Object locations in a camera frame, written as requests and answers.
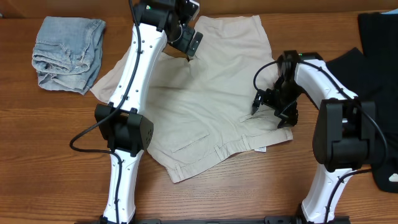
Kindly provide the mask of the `beige khaki shorts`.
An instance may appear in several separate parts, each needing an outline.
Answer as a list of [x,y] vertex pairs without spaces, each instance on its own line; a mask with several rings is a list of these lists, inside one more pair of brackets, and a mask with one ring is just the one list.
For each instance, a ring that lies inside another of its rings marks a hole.
[[277,80],[259,16],[200,17],[194,56],[161,53],[149,80],[144,116],[153,122],[148,153],[178,183],[228,157],[289,141],[290,128],[268,106],[251,114],[256,86]]

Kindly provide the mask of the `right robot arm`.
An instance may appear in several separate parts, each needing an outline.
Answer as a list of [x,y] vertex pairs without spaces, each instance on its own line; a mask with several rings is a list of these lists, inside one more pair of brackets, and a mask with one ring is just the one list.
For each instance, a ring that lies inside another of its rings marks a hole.
[[386,161],[374,160],[375,138],[386,138],[375,122],[376,106],[360,101],[327,69],[316,52],[285,51],[274,64],[279,77],[272,88],[257,89],[252,104],[255,113],[261,105],[274,109],[279,127],[295,126],[297,98],[306,94],[318,109],[313,135],[313,154],[318,162],[310,191],[295,215],[266,216],[264,223],[350,224],[348,216],[337,217],[335,208],[349,179],[371,172]]

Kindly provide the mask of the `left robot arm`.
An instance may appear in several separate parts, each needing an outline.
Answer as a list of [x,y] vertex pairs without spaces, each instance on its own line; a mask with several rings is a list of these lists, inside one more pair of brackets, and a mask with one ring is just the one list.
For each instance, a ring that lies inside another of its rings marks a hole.
[[154,132],[152,121],[144,116],[149,80],[167,44],[194,55],[203,35],[188,24],[199,10],[192,0],[131,5],[134,25],[123,74],[108,103],[95,109],[111,158],[108,202],[100,223],[134,223],[139,162]]

